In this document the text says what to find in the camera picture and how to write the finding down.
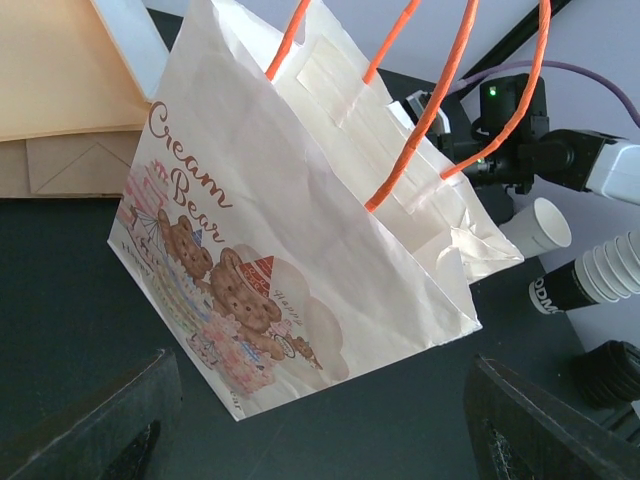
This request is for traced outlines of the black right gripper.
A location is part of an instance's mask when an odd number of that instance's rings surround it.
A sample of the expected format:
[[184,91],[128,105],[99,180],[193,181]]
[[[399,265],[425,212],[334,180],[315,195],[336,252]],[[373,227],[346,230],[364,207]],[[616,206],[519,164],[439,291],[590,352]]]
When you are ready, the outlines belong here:
[[[431,126],[426,138],[455,164],[482,151],[502,133],[518,109],[528,79],[527,73],[521,73],[481,83],[480,116],[470,124],[468,135],[457,140],[453,133],[440,133]],[[533,161],[523,158],[520,150],[548,132],[545,82],[539,78],[522,120],[499,148],[465,168],[465,175],[475,188],[499,184],[514,188],[518,194],[529,193],[534,183]]]

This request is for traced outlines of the printed white paper bag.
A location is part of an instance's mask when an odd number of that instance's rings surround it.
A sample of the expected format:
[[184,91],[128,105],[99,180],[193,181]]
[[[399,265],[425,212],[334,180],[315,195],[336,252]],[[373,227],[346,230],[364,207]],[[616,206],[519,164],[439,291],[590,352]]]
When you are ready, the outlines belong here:
[[417,144],[320,1],[281,33],[194,1],[150,107],[109,246],[243,420],[480,329],[470,287],[523,261],[467,177]]

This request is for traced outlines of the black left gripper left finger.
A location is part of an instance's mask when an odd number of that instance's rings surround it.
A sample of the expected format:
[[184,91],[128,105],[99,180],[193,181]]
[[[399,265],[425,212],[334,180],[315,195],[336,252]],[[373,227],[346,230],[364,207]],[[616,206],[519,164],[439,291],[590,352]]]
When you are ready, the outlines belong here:
[[160,349],[84,400],[1,445],[3,479],[165,479],[182,407]]

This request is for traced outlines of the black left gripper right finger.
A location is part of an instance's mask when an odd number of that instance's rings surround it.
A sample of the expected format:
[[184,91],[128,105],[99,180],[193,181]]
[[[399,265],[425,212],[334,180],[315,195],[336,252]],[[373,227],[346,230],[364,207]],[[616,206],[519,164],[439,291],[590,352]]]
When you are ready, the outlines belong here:
[[501,363],[474,358],[464,412],[481,479],[637,479],[639,448]]

